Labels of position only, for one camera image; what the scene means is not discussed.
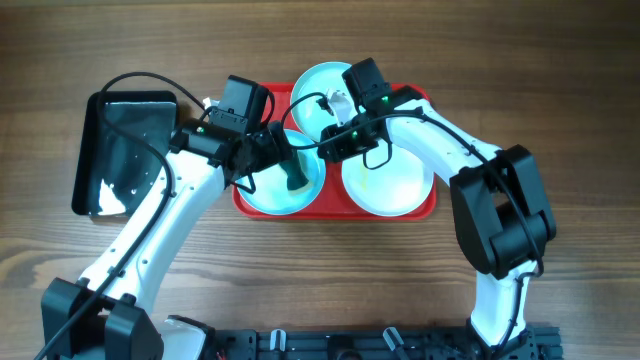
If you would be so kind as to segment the yellow green sponge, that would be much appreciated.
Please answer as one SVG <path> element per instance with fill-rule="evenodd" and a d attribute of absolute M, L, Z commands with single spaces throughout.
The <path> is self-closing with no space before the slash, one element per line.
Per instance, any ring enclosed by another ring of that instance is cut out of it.
<path fill-rule="evenodd" d="M 306 176 L 289 176 L 287 178 L 287 190 L 298 191 L 302 190 L 309 184 L 309 179 Z"/>

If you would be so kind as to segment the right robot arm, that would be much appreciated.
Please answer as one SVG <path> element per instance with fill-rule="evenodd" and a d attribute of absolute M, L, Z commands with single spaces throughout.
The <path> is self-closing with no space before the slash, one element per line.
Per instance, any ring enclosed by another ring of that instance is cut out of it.
<path fill-rule="evenodd" d="M 491 358 L 515 349 L 526 329 L 529 282 L 543 275 L 545 247 L 556 235 L 533 155 L 469 135 L 409 86 L 356 101 L 329 90 L 319 104 L 334 117 L 319 150 L 330 161 L 344 162 L 384 139 L 446 182 L 458 245 L 476 271 L 471 334 Z"/>

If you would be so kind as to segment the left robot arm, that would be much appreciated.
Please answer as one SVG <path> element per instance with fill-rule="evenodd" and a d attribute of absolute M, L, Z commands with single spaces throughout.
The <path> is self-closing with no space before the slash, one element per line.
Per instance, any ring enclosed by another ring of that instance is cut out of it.
<path fill-rule="evenodd" d="M 184 317 L 156 325 L 160 285 L 200 216 L 232 183 L 290 159 L 281 123 L 236 131 L 190 120 L 121 233 L 76 282 L 45 291 L 43 359 L 203 359 L 213 328 Z"/>

